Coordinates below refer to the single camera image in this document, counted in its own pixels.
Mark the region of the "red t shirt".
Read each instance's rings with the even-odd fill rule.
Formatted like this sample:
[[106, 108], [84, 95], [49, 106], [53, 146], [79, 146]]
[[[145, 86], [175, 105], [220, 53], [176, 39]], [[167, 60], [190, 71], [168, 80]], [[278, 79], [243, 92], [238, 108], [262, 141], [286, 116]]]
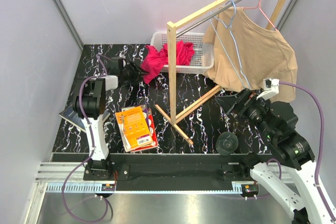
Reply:
[[[156, 76], [159, 75], [164, 65], [168, 64], [168, 48], [164, 44], [160, 51], [157, 51], [154, 46], [146, 45], [148, 54], [141, 64], [141, 68], [148, 72], [143, 77], [143, 81], [149, 84]], [[194, 56], [194, 44], [191, 42], [179, 41], [176, 43], [176, 65], [189, 66], [192, 57]]]

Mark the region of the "beige t shirt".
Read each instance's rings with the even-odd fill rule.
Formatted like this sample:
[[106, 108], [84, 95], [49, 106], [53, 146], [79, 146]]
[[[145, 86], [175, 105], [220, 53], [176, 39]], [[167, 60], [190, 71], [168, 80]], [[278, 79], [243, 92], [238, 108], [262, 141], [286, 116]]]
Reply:
[[213, 18], [203, 42], [214, 46], [214, 65], [204, 75], [227, 91], [259, 90], [266, 78], [297, 82], [294, 50], [279, 31], [255, 24], [241, 7]]

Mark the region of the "pink wire hanger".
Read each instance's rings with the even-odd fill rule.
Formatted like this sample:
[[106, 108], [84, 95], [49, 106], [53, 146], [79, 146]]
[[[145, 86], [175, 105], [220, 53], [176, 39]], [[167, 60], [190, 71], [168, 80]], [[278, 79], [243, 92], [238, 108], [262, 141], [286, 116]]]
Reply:
[[277, 30], [276, 26], [274, 25], [274, 22], [271, 21], [268, 12], [265, 11], [264, 7], [266, 6], [265, 0], [258, 0], [258, 3], [256, 6], [250, 6], [250, 7], [243, 7], [243, 10], [258, 10], [262, 16], [266, 19], [267, 25], [270, 25], [270, 28], [273, 30]]

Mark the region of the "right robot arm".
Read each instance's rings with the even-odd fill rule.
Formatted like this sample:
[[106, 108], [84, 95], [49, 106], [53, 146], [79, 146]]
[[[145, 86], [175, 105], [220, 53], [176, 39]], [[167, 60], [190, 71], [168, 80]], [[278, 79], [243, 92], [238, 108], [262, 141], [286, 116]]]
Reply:
[[255, 92], [245, 89], [229, 111], [256, 126], [274, 160], [288, 172], [298, 192], [276, 177], [255, 153], [240, 159], [233, 172], [262, 185], [292, 223], [335, 223], [335, 206], [319, 179], [318, 160], [308, 141], [295, 130], [298, 118], [291, 105], [275, 102], [263, 106]]

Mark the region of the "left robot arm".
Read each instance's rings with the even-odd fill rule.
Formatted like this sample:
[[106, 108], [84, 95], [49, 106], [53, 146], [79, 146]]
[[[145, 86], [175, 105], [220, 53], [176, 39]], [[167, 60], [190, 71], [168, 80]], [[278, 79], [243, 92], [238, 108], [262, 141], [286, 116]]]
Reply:
[[84, 124], [89, 143], [89, 156], [82, 162], [84, 180], [108, 180], [117, 176], [103, 130], [106, 92], [125, 84], [134, 86], [148, 74], [136, 63], [122, 57], [108, 58], [97, 54], [96, 58], [103, 74], [78, 80], [72, 102], [72, 109]]

